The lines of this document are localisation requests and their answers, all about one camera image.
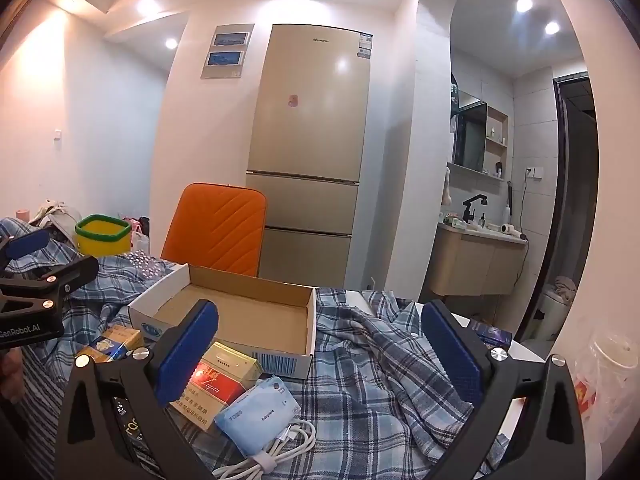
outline metal screw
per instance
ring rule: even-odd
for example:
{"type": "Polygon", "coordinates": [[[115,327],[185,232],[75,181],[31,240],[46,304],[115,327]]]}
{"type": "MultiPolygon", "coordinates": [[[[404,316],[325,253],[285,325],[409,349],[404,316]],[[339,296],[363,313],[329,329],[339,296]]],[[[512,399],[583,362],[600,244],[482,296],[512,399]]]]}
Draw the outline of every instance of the metal screw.
{"type": "Polygon", "coordinates": [[[551,356],[551,362],[556,366],[564,366],[566,364],[565,358],[558,354],[553,354],[551,356]]]}
{"type": "Polygon", "coordinates": [[[149,348],[145,348],[145,347],[141,346],[140,348],[136,348],[133,351],[133,358],[136,361],[142,361],[143,359],[146,359],[147,357],[149,357],[149,348]]]}
{"type": "Polygon", "coordinates": [[[491,350],[491,357],[496,361],[504,361],[509,355],[502,348],[493,348],[491,350]]]}
{"type": "Polygon", "coordinates": [[[78,368],[84,368],[85,366],[87,366],[89,364],[89,359],[90,359],[90,357],[88,355],[86,355],[86,354],[79,355],[76,358],[76,366],[78,368]]]}

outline blue gripper pad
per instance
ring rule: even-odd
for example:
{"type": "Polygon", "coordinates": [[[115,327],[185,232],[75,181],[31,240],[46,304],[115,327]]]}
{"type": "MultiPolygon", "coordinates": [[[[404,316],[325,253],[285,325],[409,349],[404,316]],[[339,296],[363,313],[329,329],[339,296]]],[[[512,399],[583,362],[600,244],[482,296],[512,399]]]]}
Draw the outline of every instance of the blue gripper pad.
{"type": "Polygon", "coordinates": [[[182,333],[159,366],[156,377],[154,393],[160,406],[182,395],[218,331],[218,308],[211,301],[199,300],[180,325],[167,330],[158,344],[165,337],[171,337],[174,330],[182,333]]]}
{"type": "Polygon", "coordinates": [[[14,238],[6,246],[5,255],[9,260],[18,260],[27,254],[44,249],[49,243],[49,232],[39,229],[33,233],[14,238]]]}
{"type": "Polygon", "coordinates": [[[482,375],[471,353],[433,303],[426,303],[422,308],[420,323],[460,398],[474,407],[479,406],[483,396],[482,375]]]}

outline barcode label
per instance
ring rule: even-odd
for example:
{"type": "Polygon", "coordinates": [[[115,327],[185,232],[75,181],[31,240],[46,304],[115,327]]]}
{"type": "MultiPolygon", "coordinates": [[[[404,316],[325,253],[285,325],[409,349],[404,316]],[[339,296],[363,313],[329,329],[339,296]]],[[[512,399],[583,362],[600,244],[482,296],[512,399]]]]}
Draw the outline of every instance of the barcode label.
{"type": "Polygon", "coordinates": [[[296,358],[283,357],[281,355],[260,354],[254,352],[254,359],[258,359],[262,365],[262,369],[268,374],[274,375],[293,375],[296,370],[296,358]]]}

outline faucet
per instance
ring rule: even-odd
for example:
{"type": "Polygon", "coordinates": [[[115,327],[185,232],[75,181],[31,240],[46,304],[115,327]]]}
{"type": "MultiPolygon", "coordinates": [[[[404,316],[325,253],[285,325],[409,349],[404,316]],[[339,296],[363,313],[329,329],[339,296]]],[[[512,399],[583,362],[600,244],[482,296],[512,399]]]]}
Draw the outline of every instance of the faucet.
{"type": "Polygon", "coordinates": [[[483,194],[477,194],[476,196],[474,196],[474,197],[472,197],[472,198],[469,198],[469,199],[465,200],[465,201],[462,203],[462,205],[465,205],[465,206],[466,206],[465,212],[464,212],[464,214],[462,215],[462,219],[463,219],[463,221],[465,221],[465,222],[467,222],[467,223],[469,223],[469,222],[473,221],[474,217],[476,216],[476,208],[474,208],[474,211],[473,211],[473,212],[471,212],[471,211],[470,211],[471,204],[472,204],[473,202],[475,202],[476,200],[478,200],[479,198],[481,198],[481,199],[482,199],[482,200],[480,201],[480,203],[481,203],[482,205],[487,205],[487,204],[488,204],[488,202],[487,202],[487,200],[486,200],[486,195],[483,195],[483,194]]]}

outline open cardboard box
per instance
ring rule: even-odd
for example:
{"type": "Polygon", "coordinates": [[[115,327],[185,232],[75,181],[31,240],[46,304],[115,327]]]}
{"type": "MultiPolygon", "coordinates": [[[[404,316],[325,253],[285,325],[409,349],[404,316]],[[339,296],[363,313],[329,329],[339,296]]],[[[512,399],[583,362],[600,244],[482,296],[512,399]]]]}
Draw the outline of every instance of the open cardboard box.
{"type": "Polygon", "coordinates": [[[157,340],[200,299],[216,304],[216,340],[260,361],[265,372],[306,379],[316,345],[316,291],[188,264],[129,305],[134,328],[157,340]]]}

